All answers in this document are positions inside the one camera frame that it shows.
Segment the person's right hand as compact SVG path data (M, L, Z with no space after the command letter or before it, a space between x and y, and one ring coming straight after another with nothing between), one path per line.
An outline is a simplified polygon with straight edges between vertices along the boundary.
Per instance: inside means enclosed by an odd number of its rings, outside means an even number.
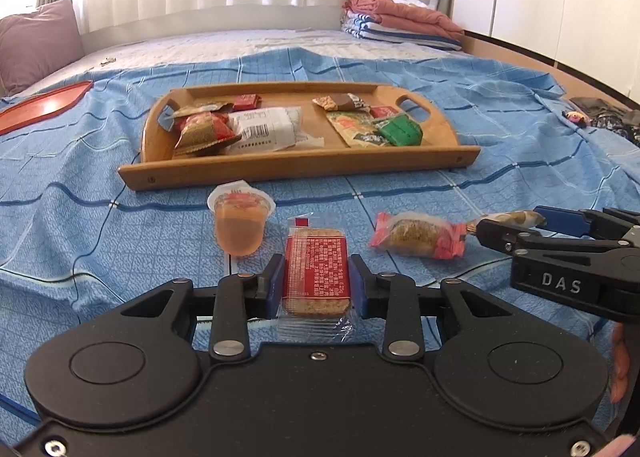
M614 404L620 403L628 389L628 373L630 356L625 342L623 324L616 324L612 333L613 371L610 382L610 399Z

